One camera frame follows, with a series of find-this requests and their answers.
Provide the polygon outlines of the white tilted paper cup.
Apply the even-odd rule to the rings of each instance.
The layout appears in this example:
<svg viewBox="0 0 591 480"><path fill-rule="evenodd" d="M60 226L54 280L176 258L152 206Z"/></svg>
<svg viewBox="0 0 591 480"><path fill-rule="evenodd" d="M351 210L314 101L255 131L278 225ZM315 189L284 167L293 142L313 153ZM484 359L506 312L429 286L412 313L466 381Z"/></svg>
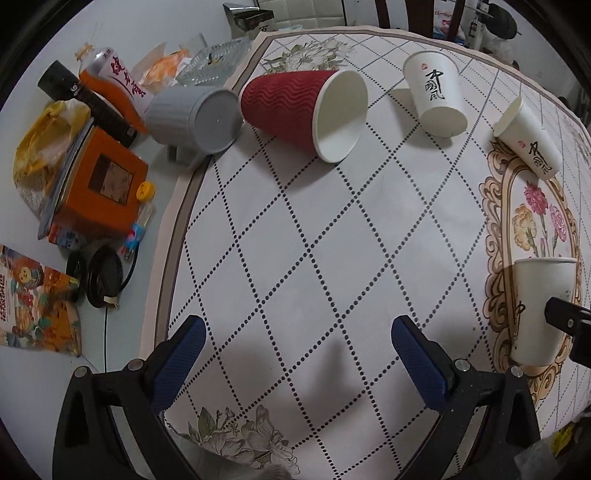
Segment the white tilted paper cup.
<svg viewBox="0 0 591 480"><path fill-rule="evenodd" d="M494 125L493 133L540 179L549 180L560 172L562 156L522 96L511 102Z"/></svg>

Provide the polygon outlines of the black round lid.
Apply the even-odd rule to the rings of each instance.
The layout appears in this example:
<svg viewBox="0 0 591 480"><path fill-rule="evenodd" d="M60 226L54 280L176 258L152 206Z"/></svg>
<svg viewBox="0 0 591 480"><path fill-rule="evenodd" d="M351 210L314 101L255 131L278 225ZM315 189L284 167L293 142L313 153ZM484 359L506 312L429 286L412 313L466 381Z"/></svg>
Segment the black round lid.
<svg viewBox="0 0 591 480"><path fill-rule="evenodd" d="M92 255L86 276L86 297L94 308L117 307L123 269L116 251L103 245Z"/></svg>

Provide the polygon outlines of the black thermos bottle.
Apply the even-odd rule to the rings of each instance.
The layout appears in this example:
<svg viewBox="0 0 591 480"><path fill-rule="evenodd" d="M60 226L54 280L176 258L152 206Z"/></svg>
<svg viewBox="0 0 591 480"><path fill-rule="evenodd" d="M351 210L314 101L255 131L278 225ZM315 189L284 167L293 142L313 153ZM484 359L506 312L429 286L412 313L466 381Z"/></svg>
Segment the black thermos bottle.
<svg viewBox="0 0 591 480"><path fill-rule="evenodd" d="M54 61L46 69L37 86L54 101L75 99L82 102L89 107L96 126L126 148L134 143L138 132L59 61Z"/></svg>

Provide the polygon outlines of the red ribbed paper cup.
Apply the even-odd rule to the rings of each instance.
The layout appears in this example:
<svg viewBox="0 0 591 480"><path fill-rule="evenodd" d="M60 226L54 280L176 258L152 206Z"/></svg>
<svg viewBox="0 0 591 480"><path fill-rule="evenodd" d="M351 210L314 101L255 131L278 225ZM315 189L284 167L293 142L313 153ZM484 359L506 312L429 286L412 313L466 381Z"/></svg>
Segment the red ribbed paper cup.
<svg viewBox="0 0 591 480"><path fill-rule="evenodd" d="M327 163L339 163L361 137L369 92L353 70L263 75L242 89L246 122Z"/></svg>

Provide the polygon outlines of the glass ashtray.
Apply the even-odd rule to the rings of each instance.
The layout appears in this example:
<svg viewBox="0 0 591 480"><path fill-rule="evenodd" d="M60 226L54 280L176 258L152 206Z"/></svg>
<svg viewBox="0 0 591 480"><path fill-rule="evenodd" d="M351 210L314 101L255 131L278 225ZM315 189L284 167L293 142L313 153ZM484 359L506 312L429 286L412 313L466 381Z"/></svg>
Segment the glass ashtray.
<svg viewBox="0 0 591 480"><path fill-rule="evenodd" d="M223 85L249 53L251 42L240 37L202 49L176 75L176 82L182 86Z"/></svg>

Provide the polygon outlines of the yellow plastic bag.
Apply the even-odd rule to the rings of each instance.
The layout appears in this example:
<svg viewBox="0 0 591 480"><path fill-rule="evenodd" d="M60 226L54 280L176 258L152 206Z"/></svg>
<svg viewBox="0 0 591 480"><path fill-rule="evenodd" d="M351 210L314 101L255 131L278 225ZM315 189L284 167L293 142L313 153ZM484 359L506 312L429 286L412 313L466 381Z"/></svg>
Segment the yellow plastic bag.
<svg viewBox="0 0 591 480"><path fill-rule="evenodd" d="M90 108L78 100L50 103L16 148L14 185L37 219L49 201L70 144L90 118Z"/></svg>

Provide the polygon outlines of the colourful snack bag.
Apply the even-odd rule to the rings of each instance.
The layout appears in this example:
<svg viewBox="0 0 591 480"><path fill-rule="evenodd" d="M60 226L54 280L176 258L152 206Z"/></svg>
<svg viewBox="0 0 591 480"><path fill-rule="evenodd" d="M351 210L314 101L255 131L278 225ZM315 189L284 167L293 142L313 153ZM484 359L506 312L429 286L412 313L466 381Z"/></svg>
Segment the colourful snack bag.
<svg viewBox="0 0 591 480"><path fill-rule="evenodd" d="M1 247L1 344L82 354L81 325L71 296L79 282L17 251Z"/></svg>

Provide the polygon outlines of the grey ribbed mug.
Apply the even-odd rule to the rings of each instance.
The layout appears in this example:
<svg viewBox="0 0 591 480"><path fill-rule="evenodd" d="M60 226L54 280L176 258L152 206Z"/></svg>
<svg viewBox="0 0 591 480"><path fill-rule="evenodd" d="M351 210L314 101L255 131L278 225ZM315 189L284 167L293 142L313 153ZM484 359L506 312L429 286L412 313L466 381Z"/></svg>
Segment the grey ribbed mug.
<svg viewBox="0 0 591 480"><path fill-rule="evenodd" d="M145 117L150 136L167 147L167 160L194 166L228 149L242 128L238 95L212 86L172 86L161 91Z"/></svg>

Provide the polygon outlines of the grey gift box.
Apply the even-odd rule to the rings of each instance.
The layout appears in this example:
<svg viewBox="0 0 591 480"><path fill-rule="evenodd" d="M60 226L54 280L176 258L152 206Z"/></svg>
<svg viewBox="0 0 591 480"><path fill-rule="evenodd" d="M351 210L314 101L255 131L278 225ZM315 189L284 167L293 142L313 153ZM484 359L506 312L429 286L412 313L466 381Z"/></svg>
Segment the grey gift box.
<svg viewBox="0 0 591 480"><path fill-rule="evenodd" d="M271 10L236 3L224 3L223 10L232 39L246 37L255 40L259 33L276 31L276 20Z"/></svg>

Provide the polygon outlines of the orange drink bottle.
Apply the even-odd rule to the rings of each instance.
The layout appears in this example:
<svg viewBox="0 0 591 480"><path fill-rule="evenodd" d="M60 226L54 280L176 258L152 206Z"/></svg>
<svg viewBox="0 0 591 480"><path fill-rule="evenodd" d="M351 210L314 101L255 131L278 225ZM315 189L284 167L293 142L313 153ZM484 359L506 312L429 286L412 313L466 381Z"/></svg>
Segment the orange drink bottle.
<svg viewBox="0 0 591 480"><path fill-rule="evenodd" d="M118 53L111 47L85 43L75 58L81 83L106 99L135 130L146 134L145 117L154 95L135 80Z"/></svg>

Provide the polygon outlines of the white paper cup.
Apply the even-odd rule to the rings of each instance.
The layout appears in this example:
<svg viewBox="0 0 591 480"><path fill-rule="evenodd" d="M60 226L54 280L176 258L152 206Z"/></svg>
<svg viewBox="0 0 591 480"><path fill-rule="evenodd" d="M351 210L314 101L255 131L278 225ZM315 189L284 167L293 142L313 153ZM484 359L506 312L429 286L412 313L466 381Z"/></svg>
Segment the white paper cup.
<svg viewBox="0 0 591 480"><path fill-rule="evenodd" d="M562 156L522 96L511 102L494 125L493 133L540 179L549 180L560 172Z"/></svg>
<svg viewBox="0 0 591 480"><path fill-rule="evenodd" d="M577 260L567 257L516 260L516 333L511 358L519 365L546 367L552 364L564 333L545 319L546 303L556 297L570 301L575 288Z"/></svg>

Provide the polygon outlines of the white cup with calligraphy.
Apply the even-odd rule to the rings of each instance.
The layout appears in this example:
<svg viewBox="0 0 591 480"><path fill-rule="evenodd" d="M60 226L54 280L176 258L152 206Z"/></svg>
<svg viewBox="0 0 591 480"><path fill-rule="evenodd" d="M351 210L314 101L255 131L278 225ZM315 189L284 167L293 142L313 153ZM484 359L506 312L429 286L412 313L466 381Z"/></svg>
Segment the white cup with calligraphy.
<svg viewBox="0 0 591 480"><path fill-rule="evenodd" d="M451 57L438 51L416 52L405 61L403 73L427 133L452 138L466 131L459 69Z"/></svg>

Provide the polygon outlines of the orange box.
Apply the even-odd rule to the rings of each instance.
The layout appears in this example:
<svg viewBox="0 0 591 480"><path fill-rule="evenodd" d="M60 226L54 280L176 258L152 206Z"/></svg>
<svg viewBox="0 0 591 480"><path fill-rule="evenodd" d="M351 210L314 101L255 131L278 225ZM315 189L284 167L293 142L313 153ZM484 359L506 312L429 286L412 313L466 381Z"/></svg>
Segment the orange box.
<svg viewBox="0 0 591 480"><path fill-rule="evenodd" d="M125 236L137 218L136 190L148 165L102 129L87 124L68 148L38 229L54 226L88 241Z"/></svg>

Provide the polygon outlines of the orange white snack packet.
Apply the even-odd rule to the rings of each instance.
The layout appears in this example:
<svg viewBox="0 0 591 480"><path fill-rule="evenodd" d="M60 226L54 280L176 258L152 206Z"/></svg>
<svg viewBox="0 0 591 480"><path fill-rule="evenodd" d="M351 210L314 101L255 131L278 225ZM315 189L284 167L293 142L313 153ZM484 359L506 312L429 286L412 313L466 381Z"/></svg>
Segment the orange white snack packet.
<svg viewBox="0 0 591 480"><path fill-rule="evenodd" d="M189 63L190 50L179 47L172 53L165 52L162 42L149 51L131 70L132 77L152 94L177 83L177 74Z"/></svg>

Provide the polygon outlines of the floral patterned table mat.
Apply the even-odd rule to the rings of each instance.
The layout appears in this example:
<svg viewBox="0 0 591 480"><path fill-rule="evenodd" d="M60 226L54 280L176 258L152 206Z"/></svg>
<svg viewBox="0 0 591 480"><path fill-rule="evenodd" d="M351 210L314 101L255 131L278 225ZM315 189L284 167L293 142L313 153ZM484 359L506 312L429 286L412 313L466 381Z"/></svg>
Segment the floral patterned table mat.
<svg viewBox="0 0 591 480"><path fill-rule="evenodd" d="M459 69L468 127L422 127L403 73L422 51ZM167 427L214 453L298 479L393 479L436 419L391 343L410 316L452 357L502 371L513 332L504 270L539 255L579 259L590 301L590 137L516 70L386 30L260 37L230 81L320 67L359 72L361 138L329 165L245 126L184 185L157 322L189 315L207 342L165 411ZM540 179L493 128L522 96L562 156Z"/></svg>

